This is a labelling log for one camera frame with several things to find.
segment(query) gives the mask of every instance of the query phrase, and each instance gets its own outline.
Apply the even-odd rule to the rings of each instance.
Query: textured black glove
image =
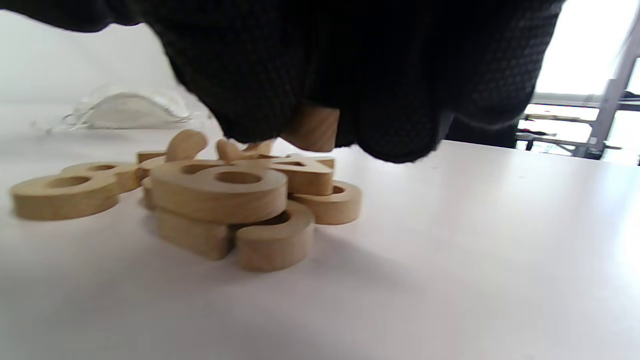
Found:
[[[47,15],[41,1],[0,4],[77,31],[147,22],[230,138],[274,138],[312,101],[340,109],[338,146],[396,163],[435,149],[454,116],[515,121],[564,2],[126,1],[42,1]]]

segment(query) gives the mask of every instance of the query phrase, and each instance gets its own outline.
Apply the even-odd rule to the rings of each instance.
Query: white tabletop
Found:
[[[173,131],[0,130],[2,359],[640,356],[637,167],[454,142],[407,165],[339,150],[362,217],[253,274],[158,240],[140,190],[82,219],[10,214],[12,184],[132,161]]]

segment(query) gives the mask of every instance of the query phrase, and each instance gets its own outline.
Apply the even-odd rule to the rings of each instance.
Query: metal frame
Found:
[[[613,120],[617,111],[640,111],[640,101],[620,101],[623,92],[627,89],[638,58],[640,58],[640,6],[638,6],[638,9],[636,10],[636,18],[634,19],[633,26],[629,31],[627,42],[624,45],[622,57],[616,67],[614,78],[607,82],[607,87],[601,97],[593,96],[592,98],[589,98],[589,101],[584,101],[584,95],[536,94],[532,100],[532,103],[534,104],[598,108],[598,115],[594,121],[568,117],[544,118],[589,124],[591,126],[591,135],[589,136],[588,142],[572,142],[549,138],[546,136],[530,136],[527,138],[519,138],[519,140],[527,141],[527,149],[530,149],[533,142],[536,141],[552,143],[562,147],[564,150],[570,151],[572,156],[580,158],[585,157],[588,149],[592,149],[600,153],[602,153],[604,149],[621,149],[621,147],[607,144],[607,139],[611,133]],[[567,149],[565,145],[574,146],[575,149],[571,151],[571,149]]]
[[[640,6],[636,11],[636,19],[629,32],[627,43],[625,44],[622,58],[618,62],[615,78],[607,82],[602,102],[598,109],[598,116],[593,124],[589,144],[591,148],[603,151],[607,144],[605,143],[611,133],[613,120],[616,111],[620,110],[625,104],[620,101],[622,93],[627,89],[631,75],[633,74],[636,60],[640,57]]]

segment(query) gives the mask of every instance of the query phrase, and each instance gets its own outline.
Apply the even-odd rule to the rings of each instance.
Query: gloved hand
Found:
[[[515,121],[533,95],[563,3],[0,0],[0,7],[77,31],[145,21],[227,137],[277,137],[311,101],[340,109],[338,146],[357,143],[402,163],[435,149],[454,116],[484,127]]]

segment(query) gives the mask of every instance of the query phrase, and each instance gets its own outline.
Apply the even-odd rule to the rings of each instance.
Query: wooden block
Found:
[[[154,168],[150,176],[154,204],[219,224],[258,222],[285,209],[286,176],[265,168],[223,165],[221,160],[191,160]]]
[[[138,164],[142,164],[147,160],[159,158],[160,156],[165,156],[165,155],[166,155],[166,151],[138,151],[137,153]]]
[[[335,158],[333,156],[304,156],[301,154],[289,154],[286,157],[287,158],[304,157],[310,160],[315,160],[326,167],[335,168]]]
[[[275,219],[236,232],[238,266],[254,272],[289,268],[307,256],[314,237],[314,215],[293,201]]]
[[[303,105],[280,137],[302,150],[330,152],[335,147],[339,120],[338,109]]]
[[[149,159],[143,163],[138,164],[140,171],[138,173],[140,180],[146,179],[149,176],[149,172],[154,167],[158,167],[166,162],[166,156],[159,156],[157,158]]]
[[[225,225],[201,222],[156,209],[160,238],[211,260],[224,259],[231,250]]]
[[[145,208],[148,210],[155,210],[156,205],[154,205],[154,194],[153,188],[151,185],[151,178],[146,178],[142,180],[142,190],[143,190],[143,203],[145,204]]]
[[[265,142],[252,143],[247,145],[243,150],[238,149],[234,143],[227,139],[220,139],[216,142],[216,148],[218,150],[218,156],[220,160],[224,160],[227,163],[232,163],[237,160],[244,159],[262,159],[271,158],[272,140]]]
[[[73,165],[62,169],[64,175],[115,175],[120,193],[140,187],[138,166],[134,163],[98,162]]]
[[[10,190],[15,214],[31,220],[66,220],[86,217],[118,204],[114,175],[45,176],[24,181]]]
[[[177,133],[166,147],[166,162],[192,160],[207,147],[207,138],[192,129]]]
[[[341,225],[360,216],[362,191],[344,181],[333,181],[333,193],[328,196],[291,194],[290,198],[306,205],[316,216],[316,224]]]
[[[333,191],[333,169],[313,158],[238,160],[234,164],[248,167],[266,167],[277,170],[289,178],[289,192],[305,195],[329,195]]]

